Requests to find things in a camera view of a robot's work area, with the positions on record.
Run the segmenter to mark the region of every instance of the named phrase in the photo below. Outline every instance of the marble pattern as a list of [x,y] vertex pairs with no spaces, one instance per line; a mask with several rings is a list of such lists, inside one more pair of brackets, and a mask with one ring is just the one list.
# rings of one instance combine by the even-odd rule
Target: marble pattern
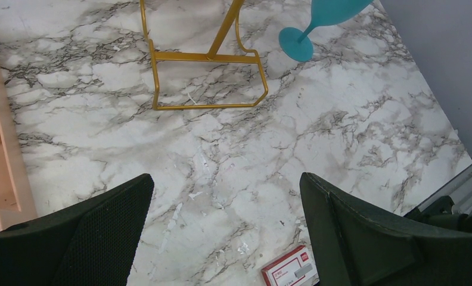
[[[148,1],[161,50],[207,51],[229,0]],[[153,111],[137,1],[0,1],[0,61],[40,215],[141,173],[156,188],[129,285],[262,285],[309,244],[302,172],[404,214],[471,163],[378,2],[317,28],[313,60],[278,46],[307,0],[248,0],[241,34],[268,97],[254,109]],[[221,52],[237,52],[231,34]],[[160,63],[162,102],[238,101],[256,67]]]

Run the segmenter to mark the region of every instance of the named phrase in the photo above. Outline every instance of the marble floor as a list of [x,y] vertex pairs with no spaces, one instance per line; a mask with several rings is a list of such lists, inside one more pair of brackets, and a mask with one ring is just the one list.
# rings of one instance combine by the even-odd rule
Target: marble floor
[[[204,52],[230,1],[147,3],[159,49]],[[309,245],[302,172],[402,215],[471,163],[378,2],[314,30],[313,60],[297,63],[278,33],[308,22],[308,0],[248,0],[241,34],[260,52],[268,97],[154,111],[137,0],[0,0],[2,74],[39,214],[150,173],[129,285],[263,285],[260,267]],[[237,52],[232,33],[221,52]],[[262,92],[252,66],[159,70],[164,104]]]

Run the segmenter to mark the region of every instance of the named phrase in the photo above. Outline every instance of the glass stem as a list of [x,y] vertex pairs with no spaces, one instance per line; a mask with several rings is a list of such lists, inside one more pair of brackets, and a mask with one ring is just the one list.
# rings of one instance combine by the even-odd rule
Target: glass stem
[[306,30],[301,34],[301,36],[297,39],[297,42],[298,43],[301,43],[308,34],[310,34],[311,31],[313,31],[313,29],[315,28],[314,25],[312,25],[312,23],[310,23],[310,25],[308,26],[308,28],[306,28]]

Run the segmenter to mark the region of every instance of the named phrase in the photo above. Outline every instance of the teal glass base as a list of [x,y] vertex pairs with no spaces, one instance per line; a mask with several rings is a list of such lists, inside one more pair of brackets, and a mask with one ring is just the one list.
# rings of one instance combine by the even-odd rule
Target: teal glass base
[[309,61],[313,57],[313,45],[308,37],[298,42],[302,34],[301,30],[289,27],[280,32],[278,40],[287,56],[296,61]]

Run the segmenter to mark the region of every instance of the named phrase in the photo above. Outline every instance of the red and white box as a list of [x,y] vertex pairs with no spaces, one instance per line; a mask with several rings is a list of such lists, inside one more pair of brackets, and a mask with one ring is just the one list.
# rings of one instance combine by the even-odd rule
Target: red and white box
[[299,286],[316,274],[313,256],[304,245],[264,266],[260,273],[267,286]]

